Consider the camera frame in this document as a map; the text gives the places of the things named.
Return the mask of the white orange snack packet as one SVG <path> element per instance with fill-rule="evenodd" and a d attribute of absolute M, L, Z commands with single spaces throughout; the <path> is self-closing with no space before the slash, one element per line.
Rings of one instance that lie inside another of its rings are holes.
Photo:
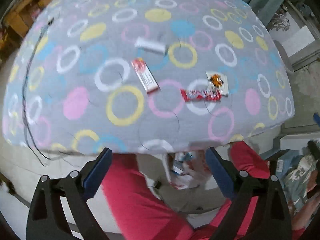
<path fill-rule="evenodd" d="M 228 80 L 227 76 L 219 72 L 206 72 L 209 87 L 219 90 L 222 96 L 228 96 Z"/>

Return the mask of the red white ointment box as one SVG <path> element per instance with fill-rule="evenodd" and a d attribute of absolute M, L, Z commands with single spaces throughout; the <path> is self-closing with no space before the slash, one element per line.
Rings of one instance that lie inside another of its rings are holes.
<path fill-rule="evenodd" d="M 150 72 L 146 62 L 142 58 L 134 59 L 133 61 L 131 61 L 131 65 L 134 68 L 142 86 L 148 94 L 159 89 L 157 81 Z"/>

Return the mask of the white plastic trash bag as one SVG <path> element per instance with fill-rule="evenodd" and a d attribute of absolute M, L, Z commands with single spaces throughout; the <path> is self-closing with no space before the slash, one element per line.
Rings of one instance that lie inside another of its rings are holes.
<path fill-rule="evenodd" d="M 212 176 L 202 150 L 169 153 L 162 162 L 167 181 L 177 190 L 199 187 Z"/>

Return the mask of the grey circle-patterned bed sheet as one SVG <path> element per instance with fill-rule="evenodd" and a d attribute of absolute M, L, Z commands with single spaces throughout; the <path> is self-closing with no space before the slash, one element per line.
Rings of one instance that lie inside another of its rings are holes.
<path fill-rule="evenodd" d="M 135 47 L 138 37 L 165 55 Z M 148 94 L 131 61 L 159 89 Z M 181 89 L 227 76 L 220 101 L 185 102 Z M 180 152 L 242 140 L 295 114 L 285 65 L 243 0 L 53 0 L 14 60 L 3 138 L 36 152 Z"/>

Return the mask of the red candy bar wrapper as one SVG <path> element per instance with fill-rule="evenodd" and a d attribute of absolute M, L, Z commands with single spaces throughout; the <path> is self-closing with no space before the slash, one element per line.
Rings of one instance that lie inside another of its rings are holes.
<path fill-rule="evenodd" d="M 210 101 L 217 102 L 221 100 L 222 95 L 218 90 L 185 90 L 181 89 L 181 95 L 185 102 L 191 101 Z"/>

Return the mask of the wooden desk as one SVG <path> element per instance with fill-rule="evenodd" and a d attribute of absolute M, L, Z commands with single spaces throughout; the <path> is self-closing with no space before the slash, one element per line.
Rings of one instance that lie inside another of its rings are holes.
<path fill-rule="evenodd" d="M 4 16 L 3 23 L 24 38 L 40 12 L 52 0 L 19 0 Z"/>

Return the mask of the red trouser left leg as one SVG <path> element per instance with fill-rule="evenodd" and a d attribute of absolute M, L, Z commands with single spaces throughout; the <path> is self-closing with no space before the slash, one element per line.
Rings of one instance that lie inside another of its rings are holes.
<path fill-rule="evenodd" d="M 189 239 L 190 224 L 156 198 L 134 154 L 114 154 L 103 193 L 125 239 Z"/>

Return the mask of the white crumpled wrapper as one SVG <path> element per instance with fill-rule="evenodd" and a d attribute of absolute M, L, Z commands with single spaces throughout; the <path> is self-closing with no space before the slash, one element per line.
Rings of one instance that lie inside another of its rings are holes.
<path fill-rule="evenodd" d="M 157 54 L 163 54 L 163 55 L 165 55 L 167 52 L 166 44 L 162 42 L 142 38 L 142 37 L 138 37 L 136 39 L 135 47 L 142 50 L 151 51 L 151 52 L 154 52 Z"/>

